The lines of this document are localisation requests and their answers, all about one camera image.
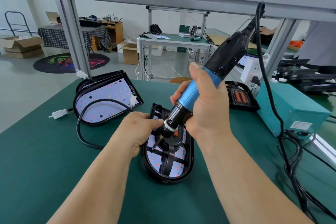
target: blue electric screwdriver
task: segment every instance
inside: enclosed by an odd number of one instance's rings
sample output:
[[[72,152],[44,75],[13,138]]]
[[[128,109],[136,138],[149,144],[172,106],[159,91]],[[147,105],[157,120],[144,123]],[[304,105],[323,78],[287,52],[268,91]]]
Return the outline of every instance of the blue electric screwdriver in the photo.
[[[265,4],[263,3],[260,18],[264,14],[264,9]],[[244,30],[234,33],[222,43],[203,67],[216,88],[246,54],[255,26],[256,20],[253,18]],[[179,126],[184,125],[193,115],[194,104],[199,95],[196,82],[192,80],[160,127],[159,138],[153,149],[156,148],[162,139],[170,138],[179,129]]]

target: round floor mat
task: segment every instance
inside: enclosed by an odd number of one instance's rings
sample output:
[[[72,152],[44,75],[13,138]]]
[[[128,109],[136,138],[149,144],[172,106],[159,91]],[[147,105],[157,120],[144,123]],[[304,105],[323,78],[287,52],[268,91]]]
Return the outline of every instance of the round floor mat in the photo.
[[[110,58],[98,53],[89,54],[89,64],[91,70],[106,65]],[[40,72],[52,74],[75,73],[75,67],[70,53],[56,54],[36,61],[33,67]]]

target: teal power supply box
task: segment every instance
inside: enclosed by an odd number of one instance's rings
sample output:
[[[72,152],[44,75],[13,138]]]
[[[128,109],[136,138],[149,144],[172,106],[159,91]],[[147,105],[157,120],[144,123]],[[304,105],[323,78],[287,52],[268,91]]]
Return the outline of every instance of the teal power supply box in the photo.
[[[285,130],[294,131],[300,139],[308,139],[329,117],[330,112],[287,83],[270,82],[276,110]],[[280,122],[274,115],[265,82],[256,98],[258,114],[274,136],[280,134]]]

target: person's left hand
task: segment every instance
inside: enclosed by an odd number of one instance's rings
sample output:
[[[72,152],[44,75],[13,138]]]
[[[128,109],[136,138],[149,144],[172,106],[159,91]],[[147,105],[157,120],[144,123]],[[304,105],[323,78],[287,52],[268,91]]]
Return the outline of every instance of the person's left hand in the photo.
[[[139,154],[140,146],[149,138],[152,130],[161,127],[163,120],[149,120],[148,113],[131,112],[112,135],[110,141],[121,140],[121,144],[130,147],[134,158]]]

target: forearm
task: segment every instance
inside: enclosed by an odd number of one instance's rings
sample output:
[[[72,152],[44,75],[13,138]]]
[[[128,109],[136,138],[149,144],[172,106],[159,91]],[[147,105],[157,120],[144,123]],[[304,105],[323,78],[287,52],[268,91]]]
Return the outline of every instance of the forearm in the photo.
[[[211,180],[231,224],[311,223],[233,135],[200,140]]]
[[[117,223],[131,154],[111,138],[48,224]]]

